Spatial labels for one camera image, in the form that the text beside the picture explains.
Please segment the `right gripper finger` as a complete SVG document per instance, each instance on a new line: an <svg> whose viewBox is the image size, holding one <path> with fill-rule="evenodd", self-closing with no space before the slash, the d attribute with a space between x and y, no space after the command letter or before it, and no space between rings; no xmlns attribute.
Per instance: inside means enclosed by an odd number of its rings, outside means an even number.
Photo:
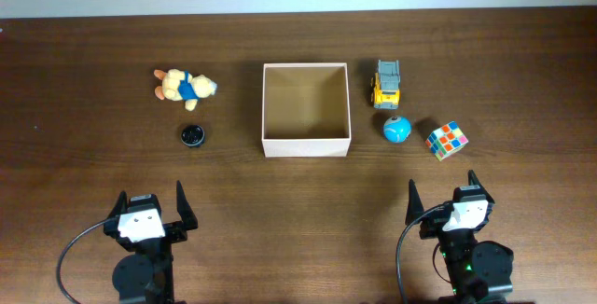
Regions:
<svg viewBox="0 0 597 304"><path fill-rule="evenodd" d="M489 194L486 188L482 185L480 180L477 178L475 172L473 170L469 170L467 172L468 183L471 187L474 187L478 194L482 194L485 196L486 200L489 204L495 204L493 197Z"/></svg>
<svg viewBox="0 0 597 304"><path fill-rule="evenodd" d="M413 179L409 180L408 186L408 206L405 217L405 224L418 224L420 217L424 214L424 207L420 194Z"/></svg>

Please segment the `multicoloured puzzle cube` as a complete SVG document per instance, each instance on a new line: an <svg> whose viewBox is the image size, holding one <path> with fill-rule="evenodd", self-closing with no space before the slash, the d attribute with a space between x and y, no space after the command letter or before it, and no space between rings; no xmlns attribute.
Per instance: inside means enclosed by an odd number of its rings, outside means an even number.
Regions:
<svg viewBox="0 0 597 304"><path fill-rule="evenodd" d="M459 152L468 144L468 138L459 125L452 121L432 131L425 139L431 153L442 161Z"/></svg>

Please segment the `yellow grey toy truck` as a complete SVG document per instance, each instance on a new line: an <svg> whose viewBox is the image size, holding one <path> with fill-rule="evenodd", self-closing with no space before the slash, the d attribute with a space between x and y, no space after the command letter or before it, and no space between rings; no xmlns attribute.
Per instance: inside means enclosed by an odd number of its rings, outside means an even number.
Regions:
<svg viewBox="0 0 597 304"><path fill-rule="evenodd" d="M378 60L371 79L371 102L376 109L396 110L400 101L399 61Z"/></svg>

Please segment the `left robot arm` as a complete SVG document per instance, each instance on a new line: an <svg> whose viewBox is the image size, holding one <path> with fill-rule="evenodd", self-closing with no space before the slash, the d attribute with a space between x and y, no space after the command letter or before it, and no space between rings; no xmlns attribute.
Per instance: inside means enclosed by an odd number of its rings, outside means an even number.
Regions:
<svg viewBox="0 0 597 304"><path fill-rule="evenodd" d="M176 183L176 211L180 219L161 220L161 207L154 194L128 198L122 191L104 224L104 234L129 254L115 266L112 284L120 303L174 303L174 255L172 245L187 240L198 228L183 186Z"/></svg>

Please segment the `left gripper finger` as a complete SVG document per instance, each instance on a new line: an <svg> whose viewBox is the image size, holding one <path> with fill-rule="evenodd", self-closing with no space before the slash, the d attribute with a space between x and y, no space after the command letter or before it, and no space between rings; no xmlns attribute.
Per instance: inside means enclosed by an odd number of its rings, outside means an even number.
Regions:
<svg viewBox="0 0 597 304"><path fill-rule="evenodd" d="M121 214L125 213L127 210L127 204L128 204L127 193L125 191L121 191L120 194L118 195L116 204L113 207L113 209L111 210L111 212L109 213L108 217L116 218L116 217L120 216Z"/></svg>
<svg viewBox="0 0 597 304"><path fill-rule="evenodd" d="M190 207L185 191L180 181L176 182L176 210L181 217L185 230L198 228L198 220Z"/></svg>

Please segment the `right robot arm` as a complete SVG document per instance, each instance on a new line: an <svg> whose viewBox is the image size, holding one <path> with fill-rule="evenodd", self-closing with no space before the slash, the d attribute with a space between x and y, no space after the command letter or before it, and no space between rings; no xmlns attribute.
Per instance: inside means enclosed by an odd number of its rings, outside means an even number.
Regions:
<svg viewBox="0 0 597 304"><path fill-rule="evenodd" d="M514 253L493 241L479 242L475 234L489 222L495 201L475 173L467 173L468 184L457 187L452 199L425 210L415 182L409 181L406 228L396 245L396 264L410 229L420 227L423 240L437 239L435 253L441 253L452 294L439 303L504 303L513 291L511 273Z"/></svg>

